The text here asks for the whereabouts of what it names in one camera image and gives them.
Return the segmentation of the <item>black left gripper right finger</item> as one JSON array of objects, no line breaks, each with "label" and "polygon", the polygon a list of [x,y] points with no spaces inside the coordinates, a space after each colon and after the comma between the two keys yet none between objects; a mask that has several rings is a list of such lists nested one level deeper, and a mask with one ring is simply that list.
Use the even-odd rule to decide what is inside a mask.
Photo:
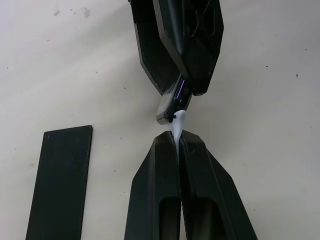
[{"label": "black left gripper right finger", "polygon": [[232,177],[196,134],[179,140],[182,211],[188,240],[255,240]]}]

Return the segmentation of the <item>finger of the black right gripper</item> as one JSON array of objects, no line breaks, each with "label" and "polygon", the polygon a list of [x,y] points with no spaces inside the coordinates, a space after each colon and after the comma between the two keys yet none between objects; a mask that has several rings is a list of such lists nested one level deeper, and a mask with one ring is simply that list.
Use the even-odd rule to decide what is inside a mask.
[{"label": "finger of the black right gripper", "polygon": [[152,0],[129,1],[140,64],[156,90],[163,94],[180,76],[180,71],[163,45]]},{"label": "finger of the black right gripper", "polygon": [[207,92],[220,54],[224,23],[218,0],[153,1],[159,37],[195,96]]}]

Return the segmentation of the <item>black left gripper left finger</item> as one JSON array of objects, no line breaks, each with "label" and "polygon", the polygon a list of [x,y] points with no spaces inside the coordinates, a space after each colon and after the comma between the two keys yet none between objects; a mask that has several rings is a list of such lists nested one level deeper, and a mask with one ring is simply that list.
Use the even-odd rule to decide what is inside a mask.
[{"label": "black left gripper left finger", "polygon": [[174,138],[154,138],[130,189],[126,219],[128,240],[178,240],[181,226],[179,163]]}]

